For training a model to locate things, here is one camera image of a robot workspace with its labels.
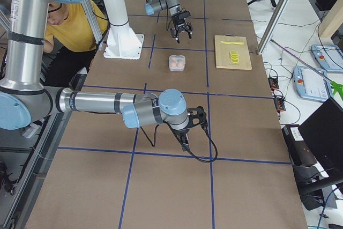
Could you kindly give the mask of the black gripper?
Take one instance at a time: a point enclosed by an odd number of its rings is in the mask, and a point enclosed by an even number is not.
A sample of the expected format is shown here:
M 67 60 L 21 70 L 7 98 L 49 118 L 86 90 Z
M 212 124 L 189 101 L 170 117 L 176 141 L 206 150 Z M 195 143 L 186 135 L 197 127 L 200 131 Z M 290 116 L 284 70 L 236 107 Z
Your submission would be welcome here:
M 187 22 L 185 19 L 190 17 L 191 13 L 189 11 L 181 11 L 172 16 L 172 22 L 174 27 L 170 29 L 171 36 L 177 43 L 180 43 L 179 34 L 182 32 L 187 32 L 189 39 L 192 38 L 193 26 L 191 22 Z
M 189 138 L 188 138 L 189 129 L 177 130 L 177 129 L 174 129 L 173 127 L 170 127 L 170 129 L 174 137 L 181 144 L 182 150 L 189 151 Z

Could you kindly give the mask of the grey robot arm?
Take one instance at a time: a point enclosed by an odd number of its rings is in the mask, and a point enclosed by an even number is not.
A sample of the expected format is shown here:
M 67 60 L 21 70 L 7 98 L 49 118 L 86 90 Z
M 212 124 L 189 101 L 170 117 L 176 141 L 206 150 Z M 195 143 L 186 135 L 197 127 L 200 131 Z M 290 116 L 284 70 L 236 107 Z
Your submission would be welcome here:
M 182 93 L 175 89 L 152 93 L 91 93 L 70 88 L 47 87 L 40 83 L 48 4 L 55 0 L 11 0 L 6 72 L 1 79 L 1 128 L 16 130 L 53 113 L 84 111 L 116 113 L 128 128 L 166 123 L 184 151 L 189 150 L 187 132 L 191 127 L 190 109 Z M 83 0 L 57 0 L 71 4 Z M 106 58 L 140 58 L 144 35 L 135 34 L 129 25 L 124 0 L 104 0 L 110 22 Z M 179 0 L 146 0 L 148 15 L 168 9 L 174 28 L 172 37 L 179 43 L 179 32 L 192 36 L 190 14 L 182 12 Z
M 170 31 L 171 37 L 180 43 L 180 34 L 186 32 L 191 39 L 193 26 L 191 22 L 186 21 L 191 13 L 181 7 L 179 0 L 146 0 L 145 11 L 151 16 L 155 13 L 167 11 L 166 30 Z

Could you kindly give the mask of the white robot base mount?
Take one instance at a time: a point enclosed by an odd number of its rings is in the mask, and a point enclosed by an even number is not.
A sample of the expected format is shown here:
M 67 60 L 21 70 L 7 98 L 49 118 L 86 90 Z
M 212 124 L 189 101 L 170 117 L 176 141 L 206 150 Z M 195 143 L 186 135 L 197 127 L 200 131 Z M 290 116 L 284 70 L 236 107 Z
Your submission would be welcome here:
M 125 0 L 103 0 L 110 22 L 105 58 L 140 59 L 144 35 L 136 34 L 130 27 Z

